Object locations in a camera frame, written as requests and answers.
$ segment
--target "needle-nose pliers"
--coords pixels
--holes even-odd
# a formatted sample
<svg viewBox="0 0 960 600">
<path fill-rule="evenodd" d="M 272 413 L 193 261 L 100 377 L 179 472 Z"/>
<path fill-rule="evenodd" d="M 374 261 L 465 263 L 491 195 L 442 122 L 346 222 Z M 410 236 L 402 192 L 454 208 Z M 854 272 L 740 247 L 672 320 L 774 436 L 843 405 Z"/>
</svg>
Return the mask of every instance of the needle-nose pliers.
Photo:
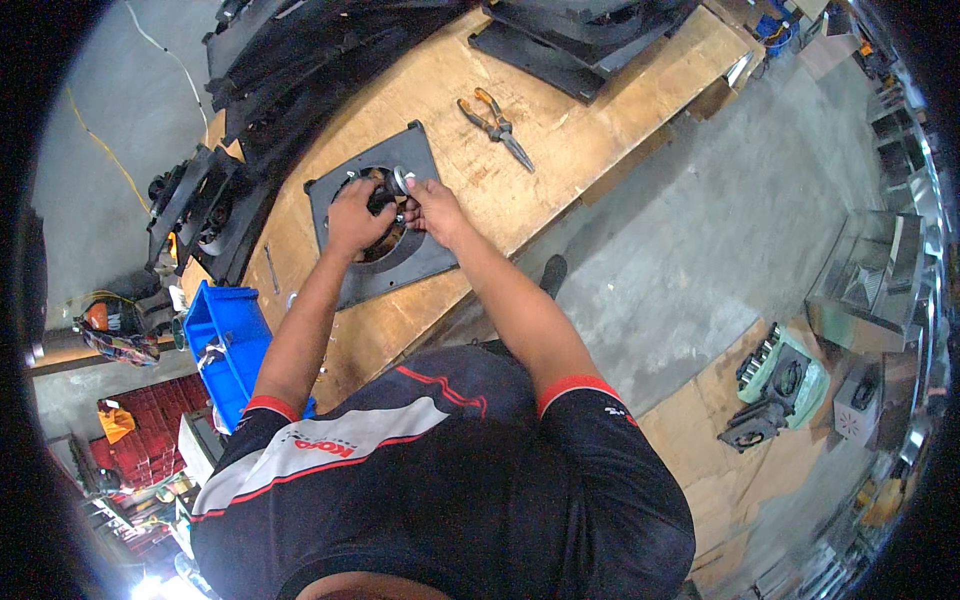
<svg viewBox="0 0 960 600">
<path fill-rule="evenodd" d="M 470 123 L 487 132 L 491 141 L 503 142 L 507 149 L 510 150 L 510 154 L 514 155 L 516 159 L 520 161 L 520 164 L 533 173 L 535 171 L 534 163 L 531 162 L 530 157 L 527 156 L 527 153 L 523 152 L 523 148 L 516 142 L 513 134 L 514 126 L 503 116 L 503 112 L 500 111 L 500 105 L 497 104 L 493 96 L 484 91 L 482 87 L 474 89 L 473 95 L 490 106 L 490 109 L 493 111 L 493 118 L 496 119 L 496 124 L 491 123 L 473 112 L 468 102 L 463 98 L 457 101 L 457 106 L 460 107 L 460 111 L 469 119 Z"/>
</svg>

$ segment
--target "workbench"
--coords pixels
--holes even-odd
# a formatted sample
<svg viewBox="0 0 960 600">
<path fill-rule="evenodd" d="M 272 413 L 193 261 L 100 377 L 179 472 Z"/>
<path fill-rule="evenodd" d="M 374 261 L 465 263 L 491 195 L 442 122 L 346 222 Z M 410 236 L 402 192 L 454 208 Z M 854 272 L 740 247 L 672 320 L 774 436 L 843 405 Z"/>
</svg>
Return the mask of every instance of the workbench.
<svg viewBox="0 0 960 600">
<path fill-rule="evenodd" d="M 288 295 L 319 257 L 305 181 L 420 120 L 441 181 L 457 194 L 477 229 L 511 256 L 750 50 L 742 33 L 698 7 L 673 37 L 636 57 L 585 107 L 471 49 L 468 36 L 488 20 L 479 9 L 469 12 L 403 56 L 343 106 L 284 182 L 243 281 L 260 291 L 271 329 L 276 331 Z M 476 86 L 489 91 L 513 121 L 535 174 L 457 109 L 457 98 L 472 98 Z M 221 114 L 211 124 L 210 138 L 219 139 L 222 127 Z M 270 246 L 279 294 L 264 244 Z M 188 298 L 203 276 L 195 261 L 188 266 L 183 279 Z M 313 390 L 318 412 L 415 349 L 469 293 L 467 279 L 454 269 L 337 313 L 325 372 Z"/>
</svg>

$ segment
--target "concrete floor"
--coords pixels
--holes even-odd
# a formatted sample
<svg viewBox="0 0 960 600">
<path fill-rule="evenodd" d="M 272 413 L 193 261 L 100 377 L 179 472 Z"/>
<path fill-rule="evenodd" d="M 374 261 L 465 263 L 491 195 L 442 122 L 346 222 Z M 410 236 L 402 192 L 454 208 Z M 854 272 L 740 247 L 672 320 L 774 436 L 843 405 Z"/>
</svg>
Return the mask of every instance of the concrete floor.
<svg viewBox="0 0 960 600">
<path fill-rule="evenodd" d="M 677 118 L 669 146 L 517 259 L 537 279 L 566 257 L 557 302 L 635 415 L 757 318 L 796 315 L 848 211 L 880 207 L 871 93 L 852 60 L 815 83 L 784 57 L 712 120 Z M 491 335 L 474 306 L 439 342 Z"/>
<path fill-rule="evenodd" d="M 214 27 L 218 4 L 132 2 L 144 29 L 199 85 L 206 81 L 200 39 Z M 139 36 L 120 2 L 78 56 L 68 84 L 86 124 L 141 193 L 203 134 L 182 71 Z M 800 311 L 847 212 L 880 207 L 864 122 L 870 94 L 852 60 L 820 82 L 791 57 L 775 60 L 711 121 L 679 117 L 671 145 L 597 205 L 571 210 L 517 258 L 537 276 L 549 255 L 566 257 L 570 273 L 558 303 L 635 415 L 676 391 L 758 317 L 785 320 Z M 208 105 L 205 93 L 202 99 Z M 33 202 L 45 219 L 48 326 L 65 325 L 57 308 L 65 299 L 142 270 L 147 216 L 80 128 L 65 94 L 44 133 Z M 436 342 L 491 335 L 474 306 Z M 74 383 L 90 392 L 89 380 Z M 109 392 L 150 381 L 120 383 Z M 37 386 L 51 432 L 70 428 L 64 416 L 92 402 L 62 385 L 61 378 Z M 770 557 L 803 546 L 871 460 L 847 443 L 825 453 L 802 490 L 761 509 L 743 568 L 708 597 L 730 597 Z"/>
</svg>

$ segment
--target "yellow cable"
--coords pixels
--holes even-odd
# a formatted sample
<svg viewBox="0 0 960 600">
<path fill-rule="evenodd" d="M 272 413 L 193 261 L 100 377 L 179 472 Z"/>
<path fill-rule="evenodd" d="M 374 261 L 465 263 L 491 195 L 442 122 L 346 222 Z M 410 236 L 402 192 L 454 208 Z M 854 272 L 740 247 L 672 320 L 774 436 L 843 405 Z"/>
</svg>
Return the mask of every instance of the yellow cable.
<svg viewBox="0 0 960 600">
<path fill-rule="evenodd" d="M 84 119 L 80 116 L 80 111 L 77 110 L 77 104 L 73 101 L 73 92 L 70 91 L 70 88 L 66 88 L 66 95 L 70 98 L 70 107 L 73 108 L 73 113 L 77 115 L 77 120 L 80 121 L 80 126 L 90 134 L 90 137 L 94 139 L 100 146 L 104 149 L 104 152 L 107 153 L 107 157 L 110 158 L 113 162 L 116 163 L 117 168 L 120 169 L 120 173 L 123 173 L 123 176 L 127 178 L 127 183 L 130 184 L 130 189 L 133 190 L 133 193 L 136 194 L 136 198 L 140 201 L 140 205 L 143 206 L 143 209 L 147 211 L 147 214 L 150 214 L 150 208 L 147 206 L 147 203 L 144 202 L 143 196 L 140 196 L 140 192 L 136 191 L 136 185 L 133 184 L 133 178 L 130 176 L 130 173 L 127 173 L 127 169 L 123 168 L 123 165 L 120 164 L 120 160 L 117 159 L 116 155 L 113 153 L 113 150 L 110 149 L 110 146 L 104 143 L 104 140 L 97 137 L 96 133 L 92 132 L 89 127 L 84 123 Z"/>
<path fill-rule="evenodd" d="M 79 296 L 76 296 L 74 298 L 69 298 L 67 300 L 64 300 L 63 302 L 58 304 L 58 306 L 65 306 L 66 304 L 69 304 L 74 300 L 98 300 L 100 298 L 117 298 L 124 302 L 129 302 L 130 304 L 133 304 L 133 300 L 124 298 L 123 296 L 118 296 L 113 292 L 110 292 L 110 290 L 93 290 L 92 292 L 87 292 L 86 294 L 80 294 Z"/>
</svg>

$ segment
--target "electrical wire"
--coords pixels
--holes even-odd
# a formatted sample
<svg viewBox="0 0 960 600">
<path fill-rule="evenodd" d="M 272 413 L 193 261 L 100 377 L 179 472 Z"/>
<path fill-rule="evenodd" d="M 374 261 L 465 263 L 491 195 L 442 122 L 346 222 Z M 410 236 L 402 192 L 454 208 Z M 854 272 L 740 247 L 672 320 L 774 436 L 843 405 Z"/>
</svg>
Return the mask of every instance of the electrical wire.
<svg viewBox="0 0 960 600">
<path fill-rule="evenodd" d="M 174 53 L 170 52 L 169 50 L 167 50 L 166 48 L 158 44 L 155 39 L 147 35 L 147 32 L 143 31 L 143 29 L 140 27 L 140 21 L 138 21 L 136 18 L 136 12 L 133 12 L 133 7 L 130 6 L 130 1 L 124 0 L 124 5 L 127 7 L 127 10 L 130 11 L 130 16 L 133 17 L 133 25 L 136 27 L 136 30 L 140 32 L 140 34 L 144 36 L 144 38 L 146 38 L 147 41 L 154 44 L 154 46 L 156 46 L 163 52 L 169 54 L 173 58 L 173 60 L 175 60 L 177 64 L 180 65 L 180 68 L 183 69 L 183 74 L 186 75 L 186 80 L 190 83 L 190 89 L 193 90 L 193 97 L 197 101 L 197 108 L 200 109 L 200 115 L 204 118 L 204 145 L 209 146 L 210 145 L 209 144 L 210 125 L 206 120 L 206 112 L 204 112 L 204 103 L 200 101 L 200 94 L 197 93 L 197 87 L 193 84 L 193 78 L 190 77 L 190 71 L 186 70 L 186 65 L 183 64 L 182 60 L 177 58 L 177 55 L 175 55 Z"/>
<path fill-rule="evenodd" d="M 130 184 L 130 189 L 133 190 L 134 194 L 136 194 L 136 198 L 140 201 L 140 205 L 143 206 L 143 209 L 147 211 L 147 214 L 150 214 L 150 208 L 143 200 L 143 196 L 140 196 L 140 192 L 136 190 L 136 185 L 133 183 L 133 178 L 130 176 L 130 173 L 127 173 L 127 169 L 124 169 L 123 165 L 120 164 L 120 160 L 117 158 L 117 155 L 113 153 L 113 150 L 110 149 L 110 146 L 108 146 L 104 140 L 97 137 L 97 134 L 92 132 L 90 128 L 86 126 L 86 123 L 84 123 L 84 118 L 80 116 L 80 111 L 77 109 L 77 103 L 73 101 L 73 92 L 70 91 L 69 87 L 66 88 L 66 95 L 70 99 L 70 107 L 73 109 L 73 113 L 77 115 L 77 120 L 80 121 L 80 126 L 84 128 L 84 131 L 90 134 L 90 137 L 92 137 L 94 141 L 100 144 L 101 148 L 104 149 L 104 152 L 107 153 L 107 157 L 116 163 L 117 168 L 120 169 L 120 173 L 123 174 L 124 178 L 127 180 L 127 183 Z"/>
<path fill-rule="evenodd" d="M 773 45 L 763 44 L 763 46 L 764 46 L 765 48 L 767 48 L 768 50 L 776 50 L 777 48 L 782 48 L 783 46 L 785 46 L 785 45 L 787 45 L 788 43 L 790 43 L 790 40 L 794 38 L 794 33 L 793 33 L 793 31 L 794 31 L 794 30 L 790 30 L 790 31 L 789 31 L 789 35 L 786 37 L 786 39 L 785 39 L 784 41 L 781 41 L 781 42 L 776 43 L 776 44 L 773 44 Z"/>
<path fill-rule="evenodd" d="M 133 300 L 124 298 L 123 296 L 120 296 L 118 294 L 114 294 L 113 292 L 110 292 L 110 290 L 93 290 L 92 292 L 87 292 L 86 294 L 80 294 L 79 296 L 75 296 L 74 298 L 68 298 L 67 300 L 64 300 L 57 306 L 66 306 L 67 304 L 73 303 L 74 300 L 80 300 L 80 301 L 101 300 L 104 298 L 116 298 L 118 300 L 129 302 L 130 304 L 134 304 Z"/>
</svg>

